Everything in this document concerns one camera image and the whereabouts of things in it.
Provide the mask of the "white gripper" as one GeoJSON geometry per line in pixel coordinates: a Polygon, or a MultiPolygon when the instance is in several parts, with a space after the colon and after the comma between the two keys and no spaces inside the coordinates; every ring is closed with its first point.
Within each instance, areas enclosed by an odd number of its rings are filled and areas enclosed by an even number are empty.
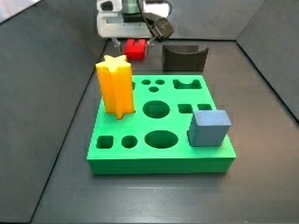
{"type": "Polygon", "coordinates": [[[168,19],[171,3],[167,0],[98,0],[98,33],[111,38],[120,53],[122,39],[150,38],[146,41],[146,56],[155,45],[155,38],[148,31],[144,13],[154,13],[168,19]]]}

